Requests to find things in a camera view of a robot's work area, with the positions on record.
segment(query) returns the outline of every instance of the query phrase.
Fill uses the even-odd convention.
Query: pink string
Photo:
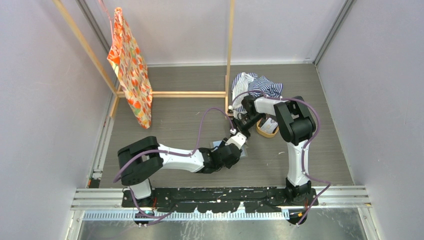
[[[109,19],[109,23],[110,23],[110,34],[112,36],[112,43],[114,42],[114,27],[112,25],[112,18],[111,15],[109,15],[109,11],[105,6],[105,3],[103,2],[103,0],[98,0],[98,3],[100,4],[101,9],[103,9],[103,12],[105,12],[107,14],[107,18]]]

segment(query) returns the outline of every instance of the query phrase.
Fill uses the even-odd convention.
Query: hanging cloth
[[[138,123],[145,129],[149,128],[153,96],[148,69],[120,7],[115,9],[112,47],[107,60]]]

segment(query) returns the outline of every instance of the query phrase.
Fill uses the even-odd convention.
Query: yellow basket
[[[257,121],[257,123],[256,123],[256,131],[257,131],[258,134],[264,136],[265,138],[270,139],[270,138],[273,138],[278,133],[278,131],[279,131],[278,126],[275,128],[275,130],[272,134],[268,134],[268,133],[262,131],[261,128],[259,127],[260,122],[261,122],[261,120]]]

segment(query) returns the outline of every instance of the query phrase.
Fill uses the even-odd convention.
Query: cloth
[[[254,72],[249,72],[249,73],[242,72],[237,74],[237,76],[235,76],[231,85],[233,100],[240,93],[252,91],[252,90],[261,90],[262,92],[264,92],[270,97],[278,98],[281,96],[281,92],[283,91],[283,84],[274,83],[270,81],[268,78],[266,78],[265,76],[258,77],[258,75]],[[254,97],[258,97],[259,95],[261,95],[260,92],[249,92],[248,94]],[[237,119],[239,118],[239,113],[241,114],[246,113],[245,108],[241,106],[244,96],[245,95],[238,97],[233,105],[234,117]]]
[[[138,123],[145,129],[149,128],[153,96],[148,68],[120,7],[115,9],[113,43],[107,60]]]

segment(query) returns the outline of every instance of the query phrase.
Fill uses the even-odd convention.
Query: white wall
[[[106,13],[87,1],[111,43]],[[232,62],[313,61],[344,0],[236,0]],[[149,65],[226,63],[229,0],[104,0],[121,7]]]
[[[356,1],[318,66],[384,240],[424,235],[424,2]]]
[[[65,2],[107,66],[75,1]],[[63,239],[111,92],[52,1],[0,5],[0,236]]]

